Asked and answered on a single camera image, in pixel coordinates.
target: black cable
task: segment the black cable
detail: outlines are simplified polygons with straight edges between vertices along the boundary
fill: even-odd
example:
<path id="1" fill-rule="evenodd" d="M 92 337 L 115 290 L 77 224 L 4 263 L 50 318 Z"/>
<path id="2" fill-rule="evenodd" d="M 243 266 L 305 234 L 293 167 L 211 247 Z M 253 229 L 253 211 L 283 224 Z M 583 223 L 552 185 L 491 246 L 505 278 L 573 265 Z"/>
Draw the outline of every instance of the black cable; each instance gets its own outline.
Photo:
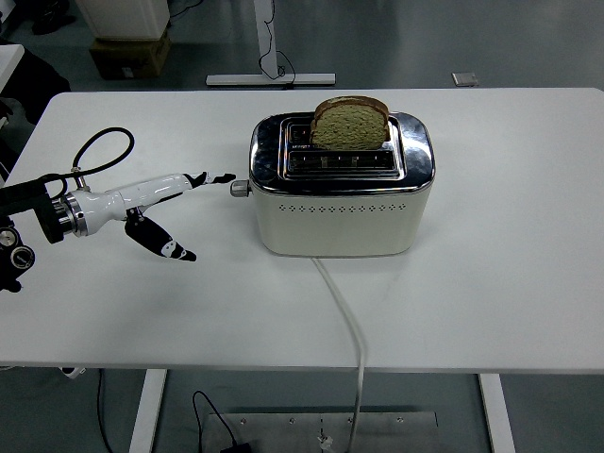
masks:
<path id="1" fill-rule="evenodd" d="M 99 132 L 94 134 L 92 137 L 90 137 L 88 139 L 88 141 L 85 142 L 84 145 L 79 149 L 79 151 L 77 151 L 77 153 L 75 154 L 75 157 L 74 157 L 73 166 L 74 167 L 79 166 L 79 160 L 82 158 L 84 153 L 88 150 L 88 148 L 90 148 L 91 145 L 94 142 L 96 142 L 98 139 L 100 139 L 104 135 L 110 134 L 111 132 L 122 132 L 123 134 L 126 134 L 129 139 L 129 144 L 128 144 L 128 147 L 126 148 L 126 150 L 120 156 L 115 158 L 114 160 L 104 163 L 103 165 L 99 165 L 98 167 L 94 167 L 90 170 L 84 170 L 84 171 L 77 172 L 77 173 L 65 173 L 65 174 L 50 173 L 50 174 L 47 174 L 44 176 L 40 176 L 39 180 L 41 182 L 43 182 L 44 184 L 46 184 L 48 182 L 53 182 L 53 181 L 61 181 L 61 183 L 63 184 L 63 187 L 62 187 L 61 191 L 59 192 L 59 194 L 51 197 L 53 200 L 57 199 L 57 198 L 61 198 L 62 196 L 64 196 L 67 193 L 67 179 L 68 178 L 78 177 L 78 176 L 87 176 L 87 175 L 92 175 L 94 173 L 102 172 L 103 170 L 107 170 L 109 167 L 117 165 L 130 154 L 130 152 L 134 148 L 134 142 L 135 142 L 132 132 L 130 132 L 128 129 L 125 129 L 123 127 L 118 127 L 118 126 L 107 127 L 106 129 L 100 130 Z"/>
<path id="2" fill-rule="evenodd" d="M 273 50 L 273 33 L 271 33 L 271 27 L 269 25 L 272 24 L 273 21 L 275 20 L 275 0 L 271 1 L 271 9 L 272 9 L 271 20 L 268 21 L 268 22 L 264 21 L 264 24 L 266 25 L 266 31 L 268 31 L 268 36 L 269 36 L 268 51 L 266 51 L 265 54 L 263 54 L 263 55 L 260 56 L 260 58 L 258 59 L 258 65 L 260 67 L 260 70 L 264 73 L 265 76 L 267 76 L 271 80 L 277 80 L 278 78 L 281 78 L 281 77 L 285 76 L 285 74 L 286 74 L 285 73 L 285 66 L 277 66 L 277 76 L 276 77 L 272 77 L 272 76 L 268 75 L 266 73 L 266 71 L 264 71 L 264 68 L 262 68 L 262 60 L 264 59 L 264 57 L 266 57 L 268 54 L 271 53 L 271 50 Z M 294 81 L 295 81 L 295 69 L 294 69 L 294 66 L 292 65 L 292 62 L 280 50 L 276 50 L 275 52 L 278 53 L 278 54 L 281 54 L 287 60 L 287 62 L 290 64 L 290 67 L 292 68 L 292 72 L 294 73 L 294 78 L 292 79 L 291 82 L 288 82 L 287 85 L 288 86 L 293 86 L 294 85 Z"/>
<path id="3" fill-rule="evenodd" d="M 230 427 L 227 425 L 227 422 L 225 422 L 225 419 L 222 417 L 222 415 L 220 414 L 220 412 L 216 409 L 216 407 L 213 405 L 213 403 L 210 401 L 210 398 L 204 394 L 201 390 L 197 390 L 195 391 L 195 393 L 193 394 L 193 409 L 195 410 L 195 418 L 197 419 L 197 428 L 198 428 L 198 451 L 199 453 L 201 453 L 201 421 L 199 420 L 199 412 L 197 411 L 197 405 L 195 404 L 195 397 L 201 394 L 203 395 L 204 398 L 206 398 L 206 401 L 208 401 L 208 404 L 210 404 L 211 408 L 214 410 L 214 413 L 216 415 L 218 415 L 218 418 L 220 419 L 221 422 L 223 422 L 223 425 L 225 425 L 225 428 L 228 430 L 228 434 L 230 434 L 230 438 L 233 441 L 233 446 L 237 446 L 237 441 L 235 440 L 235 436 L 233 435 L 233 431 L 231 431 Z"/>
<path id="4" fill-rule="evenodd" d="M 187 12 L 187 11 L 188 11 L 189 9 L 191 9 L 191 8 L 198 7 L 198 6 L 199 6 L 199 5 L 201 5 L 203 2 L 204 2 L 204 0 L 199 0 L 199 1 L 198 1 L 197 3 L 195 3 L 194 5 L 190 5 L 190 6 L 186 7 L 186 8 L 184 8 L 182 11 L 177 12 L 176 14 L 172 14 L 172 15 L 170 16 L 170 19 L 174 19 L 176 16 L 179 16 L 180 14 L 184 14 L 185 12 Z"/>
<path id="5" fill-rule="evenodd" d="M 96 390 L 96 418 L 98 420 L 98 427 L 101 431 L 101 436 L 103 436 L 103 443 L 105 444 L 105 448 L 109 453 L 113 453 L 111 447 L 109 446 L 109 441 L 107 440 L 107 434 L 105 433 L 105 427 L 103 426 L 103 416 L 101 415 L 101 388 L 103 386 L 103 375 L 105 370 L 103 368 L 99 368 L 98 370 L 98 389 Z"/>

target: power adapter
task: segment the power adapter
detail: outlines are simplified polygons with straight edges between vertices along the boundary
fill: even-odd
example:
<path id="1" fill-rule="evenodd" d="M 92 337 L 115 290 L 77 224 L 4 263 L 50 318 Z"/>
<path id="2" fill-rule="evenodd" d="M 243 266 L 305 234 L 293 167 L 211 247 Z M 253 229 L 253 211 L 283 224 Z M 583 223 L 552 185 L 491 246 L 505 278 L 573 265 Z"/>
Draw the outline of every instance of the power adapter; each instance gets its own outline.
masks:
<path id="1" fill-rule="evenodd" d="M 252 453 L 252 447 L 248 443 L 238 444 L 231 448 L 220 450 L 220 453 Z"/>

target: bread slice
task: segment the bread slice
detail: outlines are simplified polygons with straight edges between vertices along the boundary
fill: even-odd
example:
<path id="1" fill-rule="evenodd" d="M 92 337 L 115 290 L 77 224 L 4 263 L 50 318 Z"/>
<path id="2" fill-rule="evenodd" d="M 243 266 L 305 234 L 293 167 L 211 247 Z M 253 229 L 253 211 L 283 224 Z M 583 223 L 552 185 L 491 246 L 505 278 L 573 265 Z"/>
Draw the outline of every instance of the bread slice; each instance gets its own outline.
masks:
<path id="1" fill-rule="evenodd" d="M 388 107 L 367 96 L 340 96 L 317 106 L 310 143 L 328 150 L 378 149 L 389 140 Z"/>

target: toaster base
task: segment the toaster base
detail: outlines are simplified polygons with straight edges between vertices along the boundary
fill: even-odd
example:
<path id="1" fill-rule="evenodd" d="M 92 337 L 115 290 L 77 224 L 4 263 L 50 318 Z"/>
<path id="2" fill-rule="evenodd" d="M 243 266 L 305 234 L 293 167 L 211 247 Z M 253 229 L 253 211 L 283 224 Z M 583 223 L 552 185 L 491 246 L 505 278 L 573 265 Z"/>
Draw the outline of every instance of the toaster base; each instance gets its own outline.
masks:
<path id="1" fill-rule="evenodd" d="M 430 187 L 379 196 L 288 196 L 252 187 L 260 236 L 279 255 L 372 257 L 407 250 Z"/>

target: bread crust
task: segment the bread crust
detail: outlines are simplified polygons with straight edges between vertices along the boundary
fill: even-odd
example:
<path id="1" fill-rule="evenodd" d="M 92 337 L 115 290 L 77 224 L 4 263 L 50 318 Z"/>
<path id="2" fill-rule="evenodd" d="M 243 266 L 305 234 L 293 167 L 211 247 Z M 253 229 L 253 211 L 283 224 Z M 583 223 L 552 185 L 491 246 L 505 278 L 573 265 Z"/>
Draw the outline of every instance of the bread crust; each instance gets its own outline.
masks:
<path id="1" fill-rule="evenodd" d="M 338 106 L 369 106 L 372 109 L 378 111 L 384 117 L 384 122 L 388 121 L 388 106 L 383 102 L 369 96 L 339 96 L 332 97 L 326 101 L 323 101 L 314 110 L 315 121 L 321 117 L 324 111 Z"/>
<path id="2" fill-rule="evenodd" d="M 379 113 L 383 119 L 383 140 L 389 140 L 390 133 L 388 129 L 388 116 L 390 112 L 388 110 L 388 106 L 373 97 L 352 95 L 332 97 L 331 99 L 323 101 L 316 107 L 316 109 L 314 110 L 314 119 L 310 123 L 311 143 L 317 144 L 315 142 L 315 131 L 317 129 L 317 124 L 319 121 L 321 121 L 323 114 L 330 109 L 335 109 L 340 106 L 365 106 Z"/>

